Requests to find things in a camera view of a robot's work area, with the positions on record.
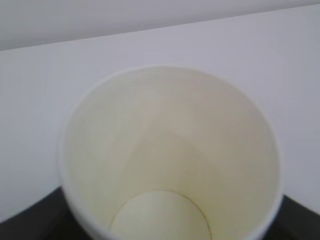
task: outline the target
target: cup rim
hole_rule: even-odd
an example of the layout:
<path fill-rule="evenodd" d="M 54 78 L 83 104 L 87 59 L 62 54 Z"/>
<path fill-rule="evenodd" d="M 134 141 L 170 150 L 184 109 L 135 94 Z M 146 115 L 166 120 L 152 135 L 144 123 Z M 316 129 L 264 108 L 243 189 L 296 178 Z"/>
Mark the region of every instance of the cup rim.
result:
<path fill-rule="evenodd" d="M 91 212 L 83 205 L 80 198 L 77 196 L 76 192 L 74 191 L 74 187 L 68 178 L 68 172 L 66 167 L 66 161 L 64 161 L 63 152 L 64 152 L 64 146 L 65 146 L 65 135 L 67 128 L 69 126 L 69 123 L 71 122 L 71 118 L 74 116 L 75 112 L 79 108 L 79 106 L 83 103 L 83 101 L 92 94 L 97 88 L 104 85 L 106 82 L 108 82 L 110 79 L 120 76 L 122 74 L 126 74 L 129 72 L 137 71 L 137 70 L 146 70 L 146 69 L 152 69 L 152 68 L 173 68 L 173 69 L 180 69 L 180 70 L 188 70 L 188 71 L 194 71 L 201 74 L 208 75 L 212 78 L 215 78 L 219 81 L 224 82 L 224 84 L 228 85 L 230 88 L 233 88 L 234 90 L 238 91 L 240 94 L 242 94 L 245 98 L 247 98 L 253 106 L 260 112 L 262 118 L 264 119 L 266 125 L 269 128 L 269 131 L 271 132 L 271 135 L 273 137 L 273 141 L 275 142 L 275 148 L 278 155 L 278 170 L 279 170 L 279 181 L 277 184 L 276 194 L 275 198 L 273 200 L 272 206 L 269 209 L 268 213 L 263 217 L 263 219 L 260 221 L 256 227 L 254 227 L 245 237 L 239 240 L 258 240 L 261 238 L 265 231 L 268 229 L 268 227 L 271 225 L 273 219 L 275 218 L 282 199 L 283 199 L 283 192 L 284 192 L 284 163 L 282 158 L 282 152 L 280 149 L 280 142 L 278 140 L 277 134 L 274 131 L 273 126 L 271 125 L 271 122 L 267 115 L 265 114 L 264 110 L 257 105 L 255 101 L 253 101 L 246 93 L 244 93 L 241 89 L 234 86 L 233 84 L 229 83 L 228 81 L 221 79 L 220 77 L 217 77 L 211 73 L 208 73 L 204 70 L 197 69 L 194 67 L 186 67 L 186 66 L 178 66 L 178 65 L 167 65 L 167 64 L 149 64 L 149 65 L 141 65 L 136 67 L 130 67 L 126 68 L 124 70 L 116 71 L 115 73 L 103 78 L 98 83 L 94 84 L 92 87 L 90 87 L 83 95 L 82 97 L 76 102 L 76 104 L 73 106 L 72 110 L 69 111 L 69 114 L 67 117 L 64 118 L 64 122 L 61 126 L 61 129 L 59 131 L 59 137 L 58 137 L 58 144 L 57 144 L 57 167 L 58 167 L 58 174 L 61 181 L 62 191 L 66 197 L 66 200 L 69 205 L 72 206 L 73 209 L 71 211 L 76 211 L 77 214 L 80 215 L 82 219 L 85 220 L 85 223 L 89 225 L 90 228 L 92 228 L 95 232 L 99 234 L 99 236 L 103 236 L 106 239 L 109 240 L 122 240 L 119 239 L 117 236 L 112 234 L 112 232 L 109 232 L 105 227 L 103 227 L 91 214 Z"/>

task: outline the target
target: white paper cup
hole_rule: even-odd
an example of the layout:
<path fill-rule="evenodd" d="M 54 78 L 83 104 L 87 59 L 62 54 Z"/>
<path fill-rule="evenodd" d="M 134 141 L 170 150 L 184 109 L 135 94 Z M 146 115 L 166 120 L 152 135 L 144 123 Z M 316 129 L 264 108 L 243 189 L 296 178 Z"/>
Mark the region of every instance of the white paper cup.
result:
<path fill-rule="evenodd" d="M 257 240 L 282 199 L 261 111 L 182 67 L 132 69 L 89 91 L 63 130 L 59 169 L 96 240 Z"/>

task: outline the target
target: white background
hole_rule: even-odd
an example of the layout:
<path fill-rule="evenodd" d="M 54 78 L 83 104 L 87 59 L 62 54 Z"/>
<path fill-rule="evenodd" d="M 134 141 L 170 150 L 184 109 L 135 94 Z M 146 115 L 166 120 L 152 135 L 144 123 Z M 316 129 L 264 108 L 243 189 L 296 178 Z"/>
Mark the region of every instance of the white background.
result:
<path fill-rule="evenodd" d="M 317 3 L 320 0 L 1 0 L 0 50 Z"/>
<path fill-rule="evenodd" d="M 88 88 L 129 67 L 194 67 L 266 112 L 285 193 L 320 213 L 320 5 L 0 51 L 0 220 L 59 186 L 56 143 Z"/>

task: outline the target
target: black surface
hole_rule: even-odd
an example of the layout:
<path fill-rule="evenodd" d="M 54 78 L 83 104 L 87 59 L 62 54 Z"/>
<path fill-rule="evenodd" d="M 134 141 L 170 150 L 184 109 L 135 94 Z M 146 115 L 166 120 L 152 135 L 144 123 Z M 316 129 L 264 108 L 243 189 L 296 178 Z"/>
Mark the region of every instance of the black surface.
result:
<path fill-rule="evenodd" d="M 60 188 L 0 224 L 0 240 L 90 240 L 72 216 Z M 320 240 L 320 216 L 284 197 L 263 240 Z"/>

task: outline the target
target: cup bottom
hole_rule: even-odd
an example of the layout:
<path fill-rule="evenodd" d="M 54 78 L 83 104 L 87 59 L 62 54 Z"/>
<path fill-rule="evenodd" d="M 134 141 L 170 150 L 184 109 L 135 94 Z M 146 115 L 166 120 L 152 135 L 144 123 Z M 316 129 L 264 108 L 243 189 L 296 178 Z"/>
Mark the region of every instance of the cup bottom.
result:
<path fill-rule="evenodd" d="M 121 240 L 212 239 L 200 209 L 171 191 L 150 191 L 132 198 L 116 214 L 111 231 Z"/>

